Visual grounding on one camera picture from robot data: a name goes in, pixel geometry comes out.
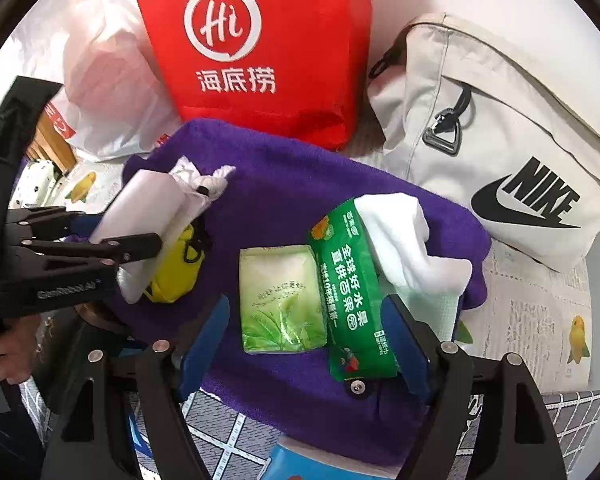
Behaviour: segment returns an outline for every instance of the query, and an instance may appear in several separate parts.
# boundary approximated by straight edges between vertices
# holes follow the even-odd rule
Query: white cloth
[[[416,320],[426,322],[440,340],[450,340],[471,262],[427,254],[429,226],[413,196],[365,195],[354,202],[386,279],[381,279],[385,291],[393,288]]]

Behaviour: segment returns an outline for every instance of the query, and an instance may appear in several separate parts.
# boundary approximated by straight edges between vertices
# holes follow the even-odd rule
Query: metal screw
[[[356,395],[362,395],[363,393],[365,393],[365,390],[366,384],[362,381],[353,381],[351,383],[351,391],[354,392]]]
[[[440,349],[445,354],[457,354],[458,353],[458,345],[452,341],[445,341],[440,345]]]
[[[97,363],[103,357],[104,357],[104,354],[103,354],[102,350],[94,350],[89,354],[88,359],[89,359],[90,363]]]
[[[518,354],[507,354],[507,361],[512,366],[520,366],[522,364],[522,357]]]
[[[156,341],[152,346],[152,349],[154,349],[154,352],[156,352],[157,354],[166,352],[169,348],[171,348],[171,345],[165,339],[160,339],[160,341]]]

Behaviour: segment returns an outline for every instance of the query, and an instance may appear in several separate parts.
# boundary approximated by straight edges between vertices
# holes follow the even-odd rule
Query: white plastic bag
[[[46,112],[86,160],[149,152],[181,125],[135,0],[39,0],[11,39],[21,74],[65,84]]]

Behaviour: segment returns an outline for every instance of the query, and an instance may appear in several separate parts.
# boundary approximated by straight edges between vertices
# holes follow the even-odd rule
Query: yellow pouch
[[[178,238],[144,295],[154,303],[174,303],[193,290],[198,280],[205,252],[192,243],[200,236],[192,225]]]

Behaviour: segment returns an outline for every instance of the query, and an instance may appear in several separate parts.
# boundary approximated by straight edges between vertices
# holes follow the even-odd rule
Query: person's hand
[[[0,381],[20,384],[27,381],[36,355],[36,332],[40,316],[6,320],[7,332],[0,335]]]

